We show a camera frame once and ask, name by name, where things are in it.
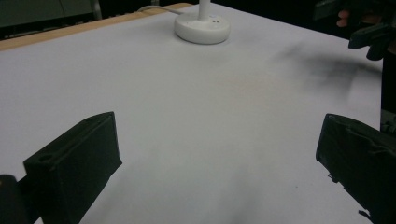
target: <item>table surface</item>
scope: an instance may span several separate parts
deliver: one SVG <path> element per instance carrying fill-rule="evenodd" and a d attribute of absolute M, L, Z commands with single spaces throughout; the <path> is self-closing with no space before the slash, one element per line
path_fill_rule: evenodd
<path fill-rule="evenodd" d="M 196 11 L 197 6 L 184 11 Z M 367 49 L 213 5 L 230 38 L 163 13 L 0 51 L 0 173 L 114 111 L 123 165 L 81 223 L 370 223 L 315 160 L 326 113 L 379 126 Z"/>

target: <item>round white base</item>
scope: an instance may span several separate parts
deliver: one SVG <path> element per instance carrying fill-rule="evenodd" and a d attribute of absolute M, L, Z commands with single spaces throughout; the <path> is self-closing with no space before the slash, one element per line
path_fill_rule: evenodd
<path fill-rule="evenodd" d="M 230 23 L 220 16 L 198 21 L 198 14 L 184 13 L 175 19 L 175 32 L 182 39 L 196 44 L 218 44 L 230 35 Z"/>

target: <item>white lamp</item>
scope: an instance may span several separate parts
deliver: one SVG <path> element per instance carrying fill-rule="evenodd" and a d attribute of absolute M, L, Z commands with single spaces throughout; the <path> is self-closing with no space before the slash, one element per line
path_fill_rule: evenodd
<path fill-rule="evenodd" d="M 230 23 L 209 14 L 210 0 L 200 0 L 199 13 L 184 13 L 175 19 L 175 32 L 182 39 L 196 44 L 218 44 L 230 35 Z"/>

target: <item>white tabletop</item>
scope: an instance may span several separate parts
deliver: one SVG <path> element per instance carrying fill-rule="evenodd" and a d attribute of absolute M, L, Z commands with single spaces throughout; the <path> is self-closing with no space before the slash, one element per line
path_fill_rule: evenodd
<path fill-rule="evenodd" d="M 197 6 L 185 9 L 197 10 Z M 379 127 L 381 63 L 347 41 L 214 5 L 219 45 L 165 13 L 0 52 L 0 173 L 114 111 L 123 165 L 81 223 L 364 224 L 315 160 L 326 113 Z"/>

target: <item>black object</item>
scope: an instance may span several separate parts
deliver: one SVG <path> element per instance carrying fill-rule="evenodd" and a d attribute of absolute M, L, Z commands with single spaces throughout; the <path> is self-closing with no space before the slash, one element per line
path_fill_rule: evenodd
<path fill-rule="evenodd" d="M 1 206 L 0 217 L 9 214 L 1 223 L 34 223 L 38 216 L 46 224 L 79 223 L 121 165 L 114 113 L 84 119 L 23 164 L 27 176 L 17 188 L 15 179 L 1 176 L 10 179 L 0 186 L 2 202 L 17 207 Z"/>
<path fill-rule="evenodd" d="M 317 160 L 374 224 L 396 223 L 396 138 L 357 120 L 328 114 Z"/>
<path fill-rule="evenodd" d="M 390 42 L 396 38 L 396 0 L 324 0 L 316 4 L 314 20 L 326 18 L 342 9 L 350 11 L 350 26 L 359 26 L 367 12 L 381 16 L 379 24 L 365 26 L 354 32 L 348 47 L 360 49 L 370 46 L 367 59 L 377 61 L 384 58 Z"/>

